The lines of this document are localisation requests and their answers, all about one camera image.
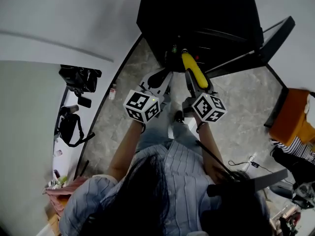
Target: marble floor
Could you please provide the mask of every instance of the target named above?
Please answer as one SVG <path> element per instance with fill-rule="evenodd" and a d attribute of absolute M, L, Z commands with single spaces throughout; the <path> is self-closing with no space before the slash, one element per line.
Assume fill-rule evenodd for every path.
<path fill-rule="evenodd" d="M 152 51 L 142 39 L 116 80 L 115 100 L 107 99 L 97 118 L 93 129 L 95 137 L 88 141 L 80 164 L 82 168 L 86 160 L 90 161 L 85 175 L 101 174 L 107 169 L 131 123 L 124 112 L 123 101 L 145 74 L 157 68 L 159 65 Z M 265 67 L 221 76 L 211 81 L 218 97 L 228 109 L 219 122 L 210 126 L 225 164 L 229 160 L 246 162 L 250 156 L 254 156 L 256 163 L 270 171 L 282 169 L 269 155 L 272 146 L 268 130 L 263 126 L 280 95 L 282 86 L 279 82 Z M 184 74 L 174 74 L 171 88 L 171 98 L 175 105 L 180 106 L 189 95 Z M 231 167 L 233 170 L 246 168 L 247 164 Z M 253 166 L 247 172 L 252 177 L 268 173 L 265 169 Z"/>

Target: striped clothing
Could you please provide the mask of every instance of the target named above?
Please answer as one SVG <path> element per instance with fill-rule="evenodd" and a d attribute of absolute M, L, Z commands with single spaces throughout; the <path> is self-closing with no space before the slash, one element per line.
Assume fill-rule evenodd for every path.
<path fill-rule="evenodd" d="M 284 144 L 271 140 L 273 145 L 281 148 L 284 153 L 294 155 L 315 164 L 315 153 L 312 152 L 312 146 L 309 144 L 302 144 L 300 138 L 297 136 L 294 138 L 290 146 L 285 146 Z"/>
<path fill-rule="evenodd" d="M 201 155 L 175 140 L 154 145 L 138 152 L 134 160 L 159 154 L 162 158 L 170 198 L 170 210 L 165 221 L 167 235 L 186 236 L 201 231 L 200 216 L 205 210 L 217 209 L 220 197 L 209 198 L 206 190 L 213 181 L 203 170 Z M 59 227 L 63 236 L 76 236 L 88 216 L 116 193 L 122 182 L 111 176 L 94 176 L 71 196 L 64 209 Z"/>

